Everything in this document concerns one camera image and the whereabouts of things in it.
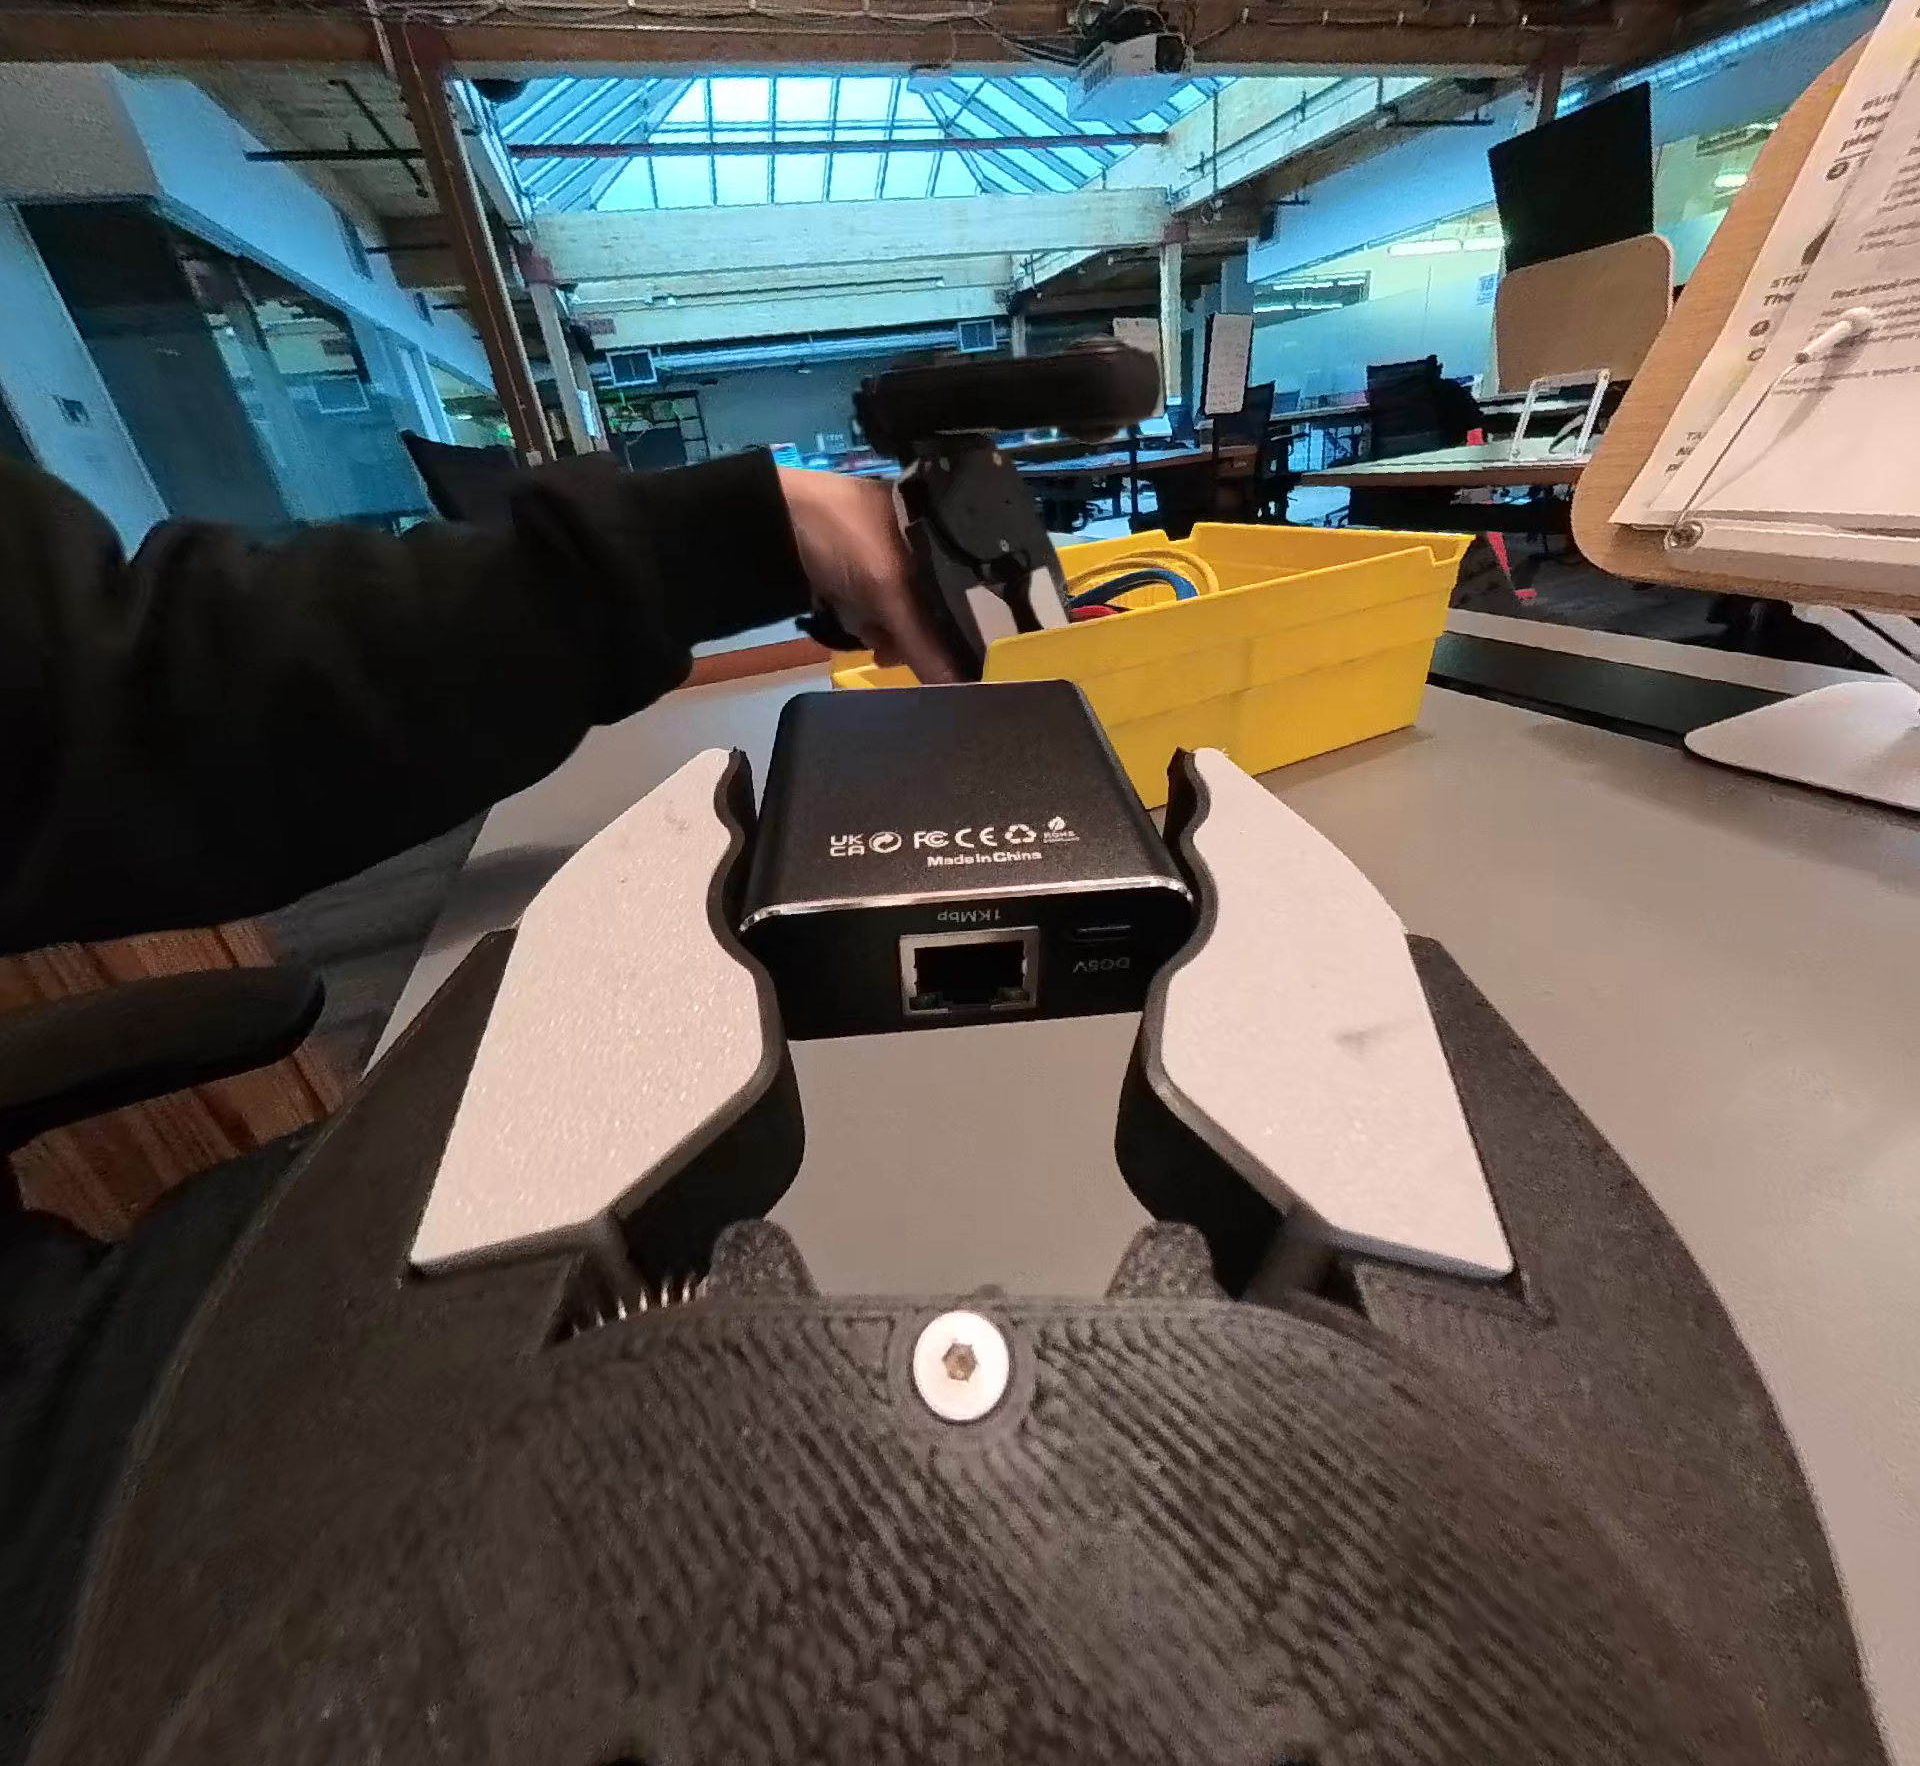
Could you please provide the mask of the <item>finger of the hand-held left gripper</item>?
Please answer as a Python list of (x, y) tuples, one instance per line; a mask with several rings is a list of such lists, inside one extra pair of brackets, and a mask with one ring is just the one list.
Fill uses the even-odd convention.
[(963, 684), (987, 674), (987, 656), (1001, 642), (1053, 633), (1071, 622), (1071, 595), (1056, 552), (992, 552), (960, 560), (960, 637)]

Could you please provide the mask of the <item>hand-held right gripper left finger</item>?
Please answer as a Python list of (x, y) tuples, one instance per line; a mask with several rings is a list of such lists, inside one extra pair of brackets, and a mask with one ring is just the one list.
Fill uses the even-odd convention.
[(778, 999), (736, 932), (757, 827), (705, 750), (518, 916), (408, 1252), (416, 1273), (581, 1257), (602, 1289), (696, 1289), (803, 1163)]

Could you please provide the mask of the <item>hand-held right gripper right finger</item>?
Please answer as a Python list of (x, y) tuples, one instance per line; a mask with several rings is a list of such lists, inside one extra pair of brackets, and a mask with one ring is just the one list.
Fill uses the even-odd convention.
[(1353, 1262), (1503, 1287), (1516, 1272), (1401, 918), (1218, 748), (1170, 764), (1191, 935), (1147, 986), (1116, 1167), (1197, 1234), (1225, 1297)]

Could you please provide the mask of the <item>black network splitter box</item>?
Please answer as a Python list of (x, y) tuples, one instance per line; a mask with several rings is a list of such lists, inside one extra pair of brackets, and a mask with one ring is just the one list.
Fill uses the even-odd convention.
[(783, 707), (736, 928), (788, 1037), (1138, 1012), (1193, 921), (1076, 686)]

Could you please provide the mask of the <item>yellow plastic bin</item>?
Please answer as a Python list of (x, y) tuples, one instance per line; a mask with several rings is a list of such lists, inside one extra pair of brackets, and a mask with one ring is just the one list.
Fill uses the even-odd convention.
[(1071, 592), (1164, 567), (1093, 621), (997, 641), (986, 682), (1073, 682), (1138, 799), (1166, 798), (1176, 750), (1261, 774), (1418, 721), (1469, 537), (1197, 524), (1068, 544)]

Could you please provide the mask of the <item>person's left forearm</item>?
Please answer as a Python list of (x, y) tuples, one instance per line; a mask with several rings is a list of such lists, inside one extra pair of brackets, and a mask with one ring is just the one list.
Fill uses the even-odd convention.
[(3, 459), (2, 946), (247, 920), (429, 842), (792, 621), (765, 452), (563, 462), (501, 528), (166, 522)]

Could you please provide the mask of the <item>person's left hand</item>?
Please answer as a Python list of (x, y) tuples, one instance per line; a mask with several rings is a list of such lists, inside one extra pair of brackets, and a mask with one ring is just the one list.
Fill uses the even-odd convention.
[(961, 666), (913, 578), (892, 490), (872, 478), (778, 467), (778, 485), (811, 592), (880, 665), (920, 684), (955, 684)]

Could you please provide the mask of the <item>ceiling projector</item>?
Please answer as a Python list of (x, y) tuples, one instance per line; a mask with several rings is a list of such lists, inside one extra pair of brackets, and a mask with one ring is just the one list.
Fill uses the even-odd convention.
[(1154, 30), (1099, 40), (1084, 50), (1066, 85), (1076, 126), (1126, 127), (1174, 99), (1190, 76), (1187, 40)]

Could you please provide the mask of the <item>white stand base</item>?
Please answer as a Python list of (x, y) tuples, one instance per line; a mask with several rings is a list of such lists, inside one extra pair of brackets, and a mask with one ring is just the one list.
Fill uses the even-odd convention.
[(1916, 621), (1833, 604), (1794, 604), (1792, 611), (1854, 649), (1876, 678), (1702, 724), (1683, 737), (1683, 748), (1711, 764), (1916, 815)]

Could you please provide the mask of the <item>black monitor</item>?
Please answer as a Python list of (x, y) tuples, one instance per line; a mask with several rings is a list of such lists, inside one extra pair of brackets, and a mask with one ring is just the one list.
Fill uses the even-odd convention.
[(1503, 269), (1654, 231), (1651, 94), (1632, 82), (1490, 146)]

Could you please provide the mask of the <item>printed instruction sheet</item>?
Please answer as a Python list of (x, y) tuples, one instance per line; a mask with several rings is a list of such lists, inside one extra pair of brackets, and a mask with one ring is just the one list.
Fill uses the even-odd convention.
[(1715, 234), (1750, 252), (1613, 527), (1808, 578), (1907, 571), (1916, 132), (1916, 0), (1889, 0), (1803, 146), (1778, 127)]

